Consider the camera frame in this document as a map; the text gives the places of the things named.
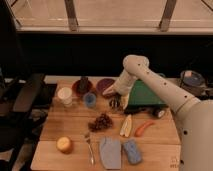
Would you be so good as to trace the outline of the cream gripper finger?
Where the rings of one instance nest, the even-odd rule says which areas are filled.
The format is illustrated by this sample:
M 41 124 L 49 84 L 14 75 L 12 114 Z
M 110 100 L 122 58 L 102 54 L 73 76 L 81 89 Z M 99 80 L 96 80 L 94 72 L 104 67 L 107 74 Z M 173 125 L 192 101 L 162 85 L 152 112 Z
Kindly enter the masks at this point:
M 110 86 L 103 91 L 102 95 L 103 96 L 110 96 L 110 95 L 113 95 L 114 93 L 115 93 L 114 88 L 112 86 Z
M 128 106 L 129 94 L 121 97 L 122 109 L 125 109 Z

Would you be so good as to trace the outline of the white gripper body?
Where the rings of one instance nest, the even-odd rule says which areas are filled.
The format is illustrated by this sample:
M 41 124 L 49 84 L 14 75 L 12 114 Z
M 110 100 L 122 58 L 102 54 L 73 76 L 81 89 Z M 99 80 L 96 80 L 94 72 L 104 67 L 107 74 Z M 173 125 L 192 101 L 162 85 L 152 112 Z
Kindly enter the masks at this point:
M 115 93 L 125 96 L 130 93 L 136 80 L 137 78 L 135 76 L 129 74 L 126 70 L 123 70 L 111 86 L 114 88 Z

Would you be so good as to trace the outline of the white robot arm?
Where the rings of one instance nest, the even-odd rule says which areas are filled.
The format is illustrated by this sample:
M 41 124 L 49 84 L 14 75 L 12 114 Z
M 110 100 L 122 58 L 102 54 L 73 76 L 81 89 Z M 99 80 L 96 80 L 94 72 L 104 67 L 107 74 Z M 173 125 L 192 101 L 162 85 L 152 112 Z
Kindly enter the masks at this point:
M 149 69 L 145 56 L 128 55 L 123 71 L 103 94 L 127 95 L 142 80 L 182 123 L 179 171 L 213 171 L 213 100 L 201 101 L 193 94 Z

